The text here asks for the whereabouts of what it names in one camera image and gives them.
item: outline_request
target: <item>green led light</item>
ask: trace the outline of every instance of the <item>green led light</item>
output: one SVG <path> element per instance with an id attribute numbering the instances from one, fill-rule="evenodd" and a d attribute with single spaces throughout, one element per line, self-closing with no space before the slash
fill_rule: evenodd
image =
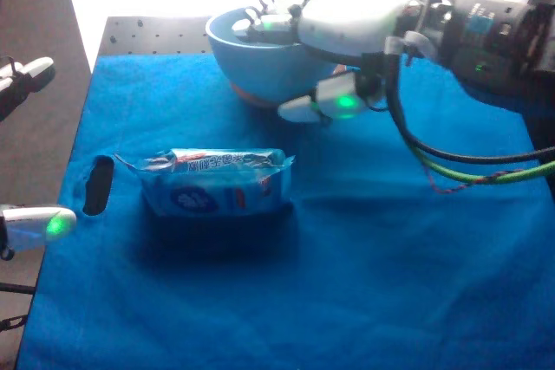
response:
<path id="1" fill-rule="evenodd" d="M 57 236 L 60 233 L 63 233 L 66 229 L 66 223 L 63 221 L 63 218 L 60 217 L 52 217 L 46 226 L 46 234 L 49 236 Z"/>
<path id="2" fill-rule="evenodd" d="M 352 97 L 344 95 L 343 97 L 339 97 L 339 99 L 337 99 L 337 105 L 343 108 L 352 108 L 356 107 L 357 102 Z"/>

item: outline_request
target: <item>bowl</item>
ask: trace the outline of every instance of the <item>bowl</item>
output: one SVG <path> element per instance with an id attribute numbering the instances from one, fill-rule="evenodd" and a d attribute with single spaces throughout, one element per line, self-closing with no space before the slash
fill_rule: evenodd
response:
<path id="1" fill-rule="evenodd" d="M 206 23 L 206 33 L 222 72 L 233 89 L 250 103 L 278 106 L 306 94 L 333 73 L 336 64 L 309 55 L 299 43 L 240 41 L 233 34 L 232 25 L 244 18 L 244 9 L 214 16 Z"/>

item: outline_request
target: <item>plastic wrapper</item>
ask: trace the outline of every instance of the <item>plastic wrapper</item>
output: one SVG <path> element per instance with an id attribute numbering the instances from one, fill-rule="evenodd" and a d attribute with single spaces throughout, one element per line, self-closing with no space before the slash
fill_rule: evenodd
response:
<path id="1" fill-rule="evenodd" d="M 276 211 L 290 197 L 294 157 L 279 149 L 172 149 L 139 160 L 115 156 L 139 177 L 159 216 L 246 216 Z"/>

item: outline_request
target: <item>blue cloth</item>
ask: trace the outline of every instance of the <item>blue cloth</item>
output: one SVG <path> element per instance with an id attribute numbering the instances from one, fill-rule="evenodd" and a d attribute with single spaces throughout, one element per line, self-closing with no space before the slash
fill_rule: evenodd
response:
<path id="1" fill-rule="evenodd" d="M 417 60 L 401 89 L 434 146 L 532 148 L 517 114 L 441 68 Z M 107 209 L 81 212 L 95 157 L 175 146 L 296 154 L 292 206 L 160 221 L 116 164 Z M 545 181 L 437 195 L 388 114 L 290 124 L 244 104 L 211 56 L 102 57 L 60 202 L 79 225 L 46 252 L 20 369 L 555 367 Z"/>

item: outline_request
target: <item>yellow-green wire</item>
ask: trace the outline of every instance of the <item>yellow-green wire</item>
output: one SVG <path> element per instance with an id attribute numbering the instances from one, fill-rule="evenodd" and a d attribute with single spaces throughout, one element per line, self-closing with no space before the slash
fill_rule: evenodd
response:
<path id="1" fill-rule="evenodd" d="M 464 182 L 466 184 L 474 182 L 478 179 L 484 178 L 482 175 L 473 175 L 473 174 L 464 173 L 464 172 L 457 172 L 452 169 L 446 168 L 445 166 L 441 166 L 433 162 L 433 160 L 429 159 L 419 149 L 416 149 L 415 147 L 412 147 L 412 146 L 410 146 L 409 148 L 422 164 L 424 164 L 432 171 L 435 171 L 444 177 L 453 179 L 455 181 Z M 555 173 L 555 161 L 548 162 L 547 164 L 543 164 L 533 168 L 525 169 L 523 171 L 512 172 L 506 175 L 501 175 L 497 178 L 493 178 L 487 182 L 481 183 L 480 185 L 511 184 L 512 182 L 520 182 L 520 181 L 526 181 L 528 179 L 534 179 L 537 177 L 544 177 L 552 173 Z"/>

